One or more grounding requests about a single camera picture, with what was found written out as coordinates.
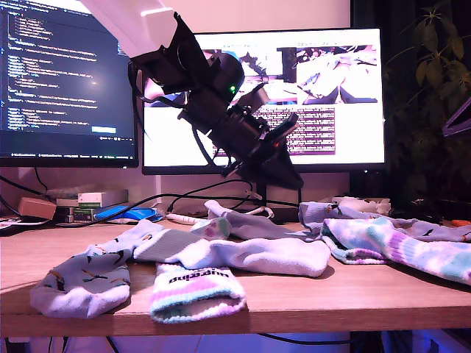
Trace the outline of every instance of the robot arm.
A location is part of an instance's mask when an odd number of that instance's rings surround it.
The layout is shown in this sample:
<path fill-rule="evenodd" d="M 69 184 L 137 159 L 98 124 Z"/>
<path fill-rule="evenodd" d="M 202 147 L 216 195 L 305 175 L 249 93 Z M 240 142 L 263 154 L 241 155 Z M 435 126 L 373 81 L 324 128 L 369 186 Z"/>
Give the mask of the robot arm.
<path fill-rule="evenodd" d="M 232 106 L 244 82 L 244 70 L 229 54 L 206 60 L 193 32 L 173 9 L 157 0 L 82 0 L 130 56 L 133 71 L 141 70 L 165 94 L 189 92 L 179 118 L 207 135 L 235 158 L 222 172 L 283 188 L 303 185 L 288 155 L 286 136 L 297 126 L 292 114 L 270 130 L 252 113 L 267 103 L 263 85 Z"/>

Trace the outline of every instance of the electronic device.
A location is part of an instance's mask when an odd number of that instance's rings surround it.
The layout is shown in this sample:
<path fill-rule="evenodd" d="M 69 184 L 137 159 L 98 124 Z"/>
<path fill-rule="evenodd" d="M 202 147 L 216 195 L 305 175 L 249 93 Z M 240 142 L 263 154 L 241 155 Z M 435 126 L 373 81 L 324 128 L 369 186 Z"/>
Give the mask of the electronic device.
<path fill-rule="evenodd" d="M 0 166 L 137 167 L 129 57 L 76 0 L 0 0 Z"/>
<path fill-rule="evenodd" d="M 385 147 L 378 29 L 312 29 L 195 34 L 206 57 L 238 58 L 245 81 L 231 104 L 264 84 L 268 102 L 253 115 L 275 128 L 292 113 L 287 136 L 298 172 L 383 168 Z M 163 95 L 152 80 L 145 95 Z M 175 102 L 183 95 L 167 95 Z M 144 108 L 144 174 L 217 174 L 227 155 L 199 133 L 208 165 L 180 110 L 159 101 Z"/>
<path fill-rule="evenodd" d="M 229 156 L 223 175 L 237 173 L 256 182 L 302 187 L 286 144 L 286 136 L 297 127 L 297 115 L 290 114 L 274 128 L 255 117 L 253 113 L 267 102 L 262 82 L 231 104 L 244 82 L 244 70 L 237 58 L 221 52 L 206 57 L 183 19 L 159 1 L 83 2 L 130 56 L 134 94 L 145 102 L 159 101 L 180 108 L 178 117 L 190 123 L 208 164 L 216 165 L 205 151 L 199 132 Z M 139 70 L 164 94 L 181 93 L 183 102 L 144 97 L 136 85 Z"/>

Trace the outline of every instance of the white plastic part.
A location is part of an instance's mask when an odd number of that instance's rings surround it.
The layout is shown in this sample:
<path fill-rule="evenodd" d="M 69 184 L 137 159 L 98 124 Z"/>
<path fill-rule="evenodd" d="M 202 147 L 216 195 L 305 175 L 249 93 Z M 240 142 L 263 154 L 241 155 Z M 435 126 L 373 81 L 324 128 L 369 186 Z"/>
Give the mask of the white plastic part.
<path fill-rule="evenodd" d="M 129 57 L 168 48 L 177 29 L 174 10 L 158 0 L 81 0 Z"/>
<path fill-rule="evenodd" d="M 250 191 L 250 190 L 245 190 L 244 191 L 247 195 L 250 195 L 251 197 L 255 197 L 257 200 L 261 200 L 262 196 L 258 195 L 255 191 Z"/>
<path fill-rule="evenodd" d="M 258 213 L 262 213 L 263 211 L 268 213 L 267 218 L 273 218 L 275 216 L 272 209 L 270 207 L 266 207 L 266 206 L 260 206 L 259 208 L 256 208 L 255 210 L 249 211 L 245 214 L 246 215 L 257 215 Z"/>

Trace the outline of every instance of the red object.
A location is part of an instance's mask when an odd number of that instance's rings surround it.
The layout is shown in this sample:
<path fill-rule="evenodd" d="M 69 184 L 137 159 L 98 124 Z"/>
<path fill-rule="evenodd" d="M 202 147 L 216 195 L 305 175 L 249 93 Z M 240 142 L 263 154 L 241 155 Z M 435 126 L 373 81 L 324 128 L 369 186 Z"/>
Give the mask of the red object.
<path fill-rule="evenodd" d="M 463 221 L 462 219 L 453 219 L 451 221 L 451 225 L 455 227 L 469 226 L 470 224 L 470 221 Z"/>

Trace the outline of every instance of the white cable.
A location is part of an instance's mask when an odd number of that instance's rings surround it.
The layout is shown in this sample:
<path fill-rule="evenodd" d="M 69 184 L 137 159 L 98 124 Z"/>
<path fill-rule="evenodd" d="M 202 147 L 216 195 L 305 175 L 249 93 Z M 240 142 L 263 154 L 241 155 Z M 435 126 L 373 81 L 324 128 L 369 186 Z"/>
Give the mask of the white cable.
<path fill-rule="evenodd" d="M 32 227 L 32 226 L 40 226 L 41 224 L 45 224 L 49 221 L 50 221 L 49 219 L 46 219 L 45 221 L 37 222 L 37 223 L 0 222 L 0 227 L 1 226 L 28 226 L 28 227 Z"/>
<path fill-rule="evenodd" d="M 166 218 L 183 224 L 196 224 L 200 221 L 203 221 L 203 218 L 189 217 L 187 215 L 177 215 L 175 213 L 169 213 L 168 215 L 166 215 Z"/>
<path fill-rule="evenodd" d="M 256 215 L 258 213 L 262 213 L 263 211 L 268 213 L 267 218 L 273 218 L 275 216 L 272 209 L 270 207 L 267 207 L 267 206 L 260 206 L 259 208 L 256 208 L 255 210 L 246 212 L 245 214 L 246 215 Z"/>
<path fill-rule="evenodd" d="M 258 213 L 262 213 L 263 211 L 268 213 L 267 218 L 273 218 L 275 214 L 273 213 L 272 209 L 266 206 L 260 206 L 259 208 L 256 208 L 255 210 L 249 211 L 245 213 L 246 215 L 256 215 Z M 204 218 L 195 218 L 195 217 L 189 217 L 187 215 L 178 215 L 176 213 L 169 213 L 166 215 L 167 219 L 170 219 L 172 221 L 176 221 L 178 223 L 182 224 L 196 224 L 200 221 L 204 221 Z"/>

